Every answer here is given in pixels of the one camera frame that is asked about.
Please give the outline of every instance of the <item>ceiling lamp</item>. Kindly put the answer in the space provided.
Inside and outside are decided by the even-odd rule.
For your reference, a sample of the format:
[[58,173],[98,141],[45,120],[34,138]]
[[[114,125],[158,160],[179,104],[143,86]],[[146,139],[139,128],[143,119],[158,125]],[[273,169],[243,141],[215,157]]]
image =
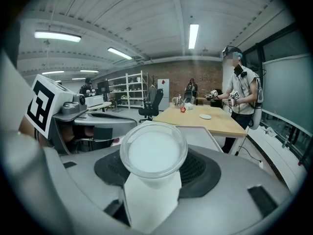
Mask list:
[[42,75],[53,74],[53,73],[63,73],[63,72],[64,70],[48,71],[48,72],[43,72]]
[[82,39],[81,36],[57,32],[57,31],[50,31],[50,30],[36,30],[35,38],[45,38],[45,39],[49,38],[49,39],[67,40],[67,41],[73,41],[73,42],[79,42]]
[[128,60],[133,59],[132,57],[130,57],[130,56],[128,56],[128,55],[126,55],[126,54],[124,54],[124,53],[122,53],[122,52],[120,52],[120,51],[118,51],[118,50],[116,50],[116,49],[113,49],[112,47],[108,48],[108,51],[109,51],[109,52],[112,52],[112,53],[114,53],[114,54],[116,54],[116,55],[119,55],[119,56],[121,56],[121,57],[124,57],[124,58],[126,58],[126,59],[128,59]]
[[92,72],[92,73],[98,73],[98,70],[80,70],[80,72]]
[[189,32],[189,49],[194,49],[198,35],[199,24],[191,24]]

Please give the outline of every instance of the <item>floor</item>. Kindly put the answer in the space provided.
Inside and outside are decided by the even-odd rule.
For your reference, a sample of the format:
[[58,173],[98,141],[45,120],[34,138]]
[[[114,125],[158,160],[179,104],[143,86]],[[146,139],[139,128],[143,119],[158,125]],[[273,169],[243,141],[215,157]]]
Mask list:
[[[119,112],[108,109],[107,112],[116,116],[135,119],[138,125],[140,124],[139,120],[144,118],[143,116],[138,114],[138,109],[133,109],[133,108],[124,109],[124,108],[119,107],[118,110]],[[221,147],[224,145],[225,138],[222,138],[222,137],[214,137],[214,138],[216,139],[217,143]],[[261,155],[258,149],[248,139],[246,139],[245,142],[243,143],[242,148],[239,150],[238,156],[251,161],[251,163],[255,163],[260,168],[265,170],[268,174],[272,175],[273,177],[277,179],[274,171],[271,169],[267,161],[264,159],[264,157]]]

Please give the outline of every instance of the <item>desk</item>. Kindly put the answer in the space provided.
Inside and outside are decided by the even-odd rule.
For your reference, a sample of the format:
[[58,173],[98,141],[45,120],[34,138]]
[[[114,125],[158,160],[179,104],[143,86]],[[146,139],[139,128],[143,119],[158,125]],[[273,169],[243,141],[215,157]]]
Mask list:
[[198,100],[206,100],[205,97],[197,96],[196,97],[196,105],[198,105]]
[[87,107],[89,111],[99,110],[102,108],[102,111],[105,112],[104,108],[109,107],[112,103],[111,102],[103,102],[102,104]]
[[[202,119],[200,114],[209,114],[212,119]],[[247,132],[221,108],[210,106],[196,106],[193,110],[181,112],[179,108],[171,105],[164,112],[156,116],[153,121],[173,125],[203,126],[212,135],[235,138],[230,154],[235,155],[238,147],[242,145]]]

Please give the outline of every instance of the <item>ceiling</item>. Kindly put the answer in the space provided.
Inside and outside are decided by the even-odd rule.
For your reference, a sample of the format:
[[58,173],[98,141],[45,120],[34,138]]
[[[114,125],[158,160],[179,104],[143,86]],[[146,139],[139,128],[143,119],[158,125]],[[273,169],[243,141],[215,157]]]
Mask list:
[[[20,17],[18,70],[24,77],[45,71],[55,80],[82,77],[79,70],[112,71],[160,58],[200,56],[218,60],[273,0],[33,0]],[[199,24],[188,49],[189,25]],[[79,43],[35,39],[35,30],[82,36]],[[113,47],[131,57],[108,52]]]

